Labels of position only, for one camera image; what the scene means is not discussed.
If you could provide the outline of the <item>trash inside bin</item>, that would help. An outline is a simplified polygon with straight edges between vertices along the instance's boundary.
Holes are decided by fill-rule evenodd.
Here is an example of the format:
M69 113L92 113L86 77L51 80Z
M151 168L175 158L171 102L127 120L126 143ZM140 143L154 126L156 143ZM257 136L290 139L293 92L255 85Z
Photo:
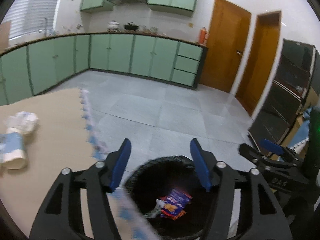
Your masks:
M173 188L166 196L156 199L152 211L144 214L147 219L169 218L177 220L186 214L185 207L190 204L192 196L183 188Z

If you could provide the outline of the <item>black trash bin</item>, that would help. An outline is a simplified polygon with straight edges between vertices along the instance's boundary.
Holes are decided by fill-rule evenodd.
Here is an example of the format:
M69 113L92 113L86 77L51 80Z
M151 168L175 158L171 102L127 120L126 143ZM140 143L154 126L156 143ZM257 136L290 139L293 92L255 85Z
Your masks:
M161 157L143 164L125 189L160 239L226 239L222 204L225 163Z

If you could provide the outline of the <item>black shelf unit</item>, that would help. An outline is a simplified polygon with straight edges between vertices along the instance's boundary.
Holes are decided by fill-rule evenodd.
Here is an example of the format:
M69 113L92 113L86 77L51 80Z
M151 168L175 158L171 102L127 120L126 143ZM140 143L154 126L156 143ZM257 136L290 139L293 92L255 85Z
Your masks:
M261 141L281 144L307 103L310 89L319 93L319 51L316 46L284 40L278 68L266 100L248 130L256 148L269 155Z

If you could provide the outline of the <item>brown wooden door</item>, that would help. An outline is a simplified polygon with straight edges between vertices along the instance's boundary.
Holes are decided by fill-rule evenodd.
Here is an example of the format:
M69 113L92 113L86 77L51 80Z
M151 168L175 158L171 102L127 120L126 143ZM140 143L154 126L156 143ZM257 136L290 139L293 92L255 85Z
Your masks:
M253 41L236 99L252 116L267 84L280 37L281 11L257 16Z
M227 1L215 0L207 55L200 83L229 93L247 42L252 14Z

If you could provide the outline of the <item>blue white paper cup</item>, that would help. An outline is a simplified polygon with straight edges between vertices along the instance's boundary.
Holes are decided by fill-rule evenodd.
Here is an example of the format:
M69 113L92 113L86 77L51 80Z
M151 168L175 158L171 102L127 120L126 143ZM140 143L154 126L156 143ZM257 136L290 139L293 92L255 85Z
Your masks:
M8 170L20 170L27 161L23 134L19 129L8 128L1 134L1 165Z

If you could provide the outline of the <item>crumpled white tissue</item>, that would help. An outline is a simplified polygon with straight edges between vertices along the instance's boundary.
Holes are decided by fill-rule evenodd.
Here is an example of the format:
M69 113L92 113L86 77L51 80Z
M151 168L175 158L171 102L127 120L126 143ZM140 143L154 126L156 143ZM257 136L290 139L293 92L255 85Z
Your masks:
M7 127L6 133L17 132L22 135L29 135L35 131L38 123L39 118L35 113L25 111L18 112L5 120Z

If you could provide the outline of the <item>orange thermos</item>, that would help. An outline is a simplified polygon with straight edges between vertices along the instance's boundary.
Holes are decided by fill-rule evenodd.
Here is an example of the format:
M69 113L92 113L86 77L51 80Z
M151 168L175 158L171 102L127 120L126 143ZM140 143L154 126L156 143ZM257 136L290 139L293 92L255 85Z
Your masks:
M198 43L201 45L206 45L208 37L209 37L209 33L208 33L207 29L205 27L202 27L200 29Z

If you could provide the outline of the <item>green base cabinets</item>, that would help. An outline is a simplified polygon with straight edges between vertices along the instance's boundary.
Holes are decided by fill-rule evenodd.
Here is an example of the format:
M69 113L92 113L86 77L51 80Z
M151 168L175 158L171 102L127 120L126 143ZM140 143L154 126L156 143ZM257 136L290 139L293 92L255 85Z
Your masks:
M40 95L88 70L195 89L207 47L157 35L69 34L10 48L1 54L1 105Z

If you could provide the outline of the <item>black wok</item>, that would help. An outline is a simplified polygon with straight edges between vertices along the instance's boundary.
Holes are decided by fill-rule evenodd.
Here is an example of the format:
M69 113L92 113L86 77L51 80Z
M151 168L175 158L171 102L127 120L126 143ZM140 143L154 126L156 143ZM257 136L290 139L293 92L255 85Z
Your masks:
M139 29L139 26L134 24L133 22L130 22L124 25L124 29L127 31L137 31Z

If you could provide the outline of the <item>chrome sink faucet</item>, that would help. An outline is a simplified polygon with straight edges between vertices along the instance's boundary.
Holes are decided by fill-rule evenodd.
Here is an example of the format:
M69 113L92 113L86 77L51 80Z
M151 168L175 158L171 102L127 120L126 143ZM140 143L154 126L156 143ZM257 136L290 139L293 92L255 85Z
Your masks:
M41 29L38 30L39 33L43 33L44 37L47 37L47 31L48 31L48 18L44 18L44 24Z

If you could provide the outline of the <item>white cooking pot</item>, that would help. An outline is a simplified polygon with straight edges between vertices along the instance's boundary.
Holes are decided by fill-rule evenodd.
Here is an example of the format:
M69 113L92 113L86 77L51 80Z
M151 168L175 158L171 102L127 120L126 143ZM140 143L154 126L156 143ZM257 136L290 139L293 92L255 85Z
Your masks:
M117 21L111 21L107 26L108 31L118 31L120 29L120 24Z

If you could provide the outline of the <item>cardboard box with scale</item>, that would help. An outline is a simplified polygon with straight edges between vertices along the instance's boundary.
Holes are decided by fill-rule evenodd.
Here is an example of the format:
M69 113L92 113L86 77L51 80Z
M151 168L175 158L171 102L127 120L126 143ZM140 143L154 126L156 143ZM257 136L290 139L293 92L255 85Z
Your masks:
M0 53L3 53L9 46L11 21L3 22L0 25Z

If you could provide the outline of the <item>window blinds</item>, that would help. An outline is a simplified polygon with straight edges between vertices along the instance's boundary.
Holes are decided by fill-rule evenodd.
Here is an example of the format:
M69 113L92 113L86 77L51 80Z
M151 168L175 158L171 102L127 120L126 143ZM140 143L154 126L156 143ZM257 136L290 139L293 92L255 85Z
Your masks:
M38 31L48 18L48 30L52 29L58 0L15 0L4 17L11 21L9 38L16 38Z

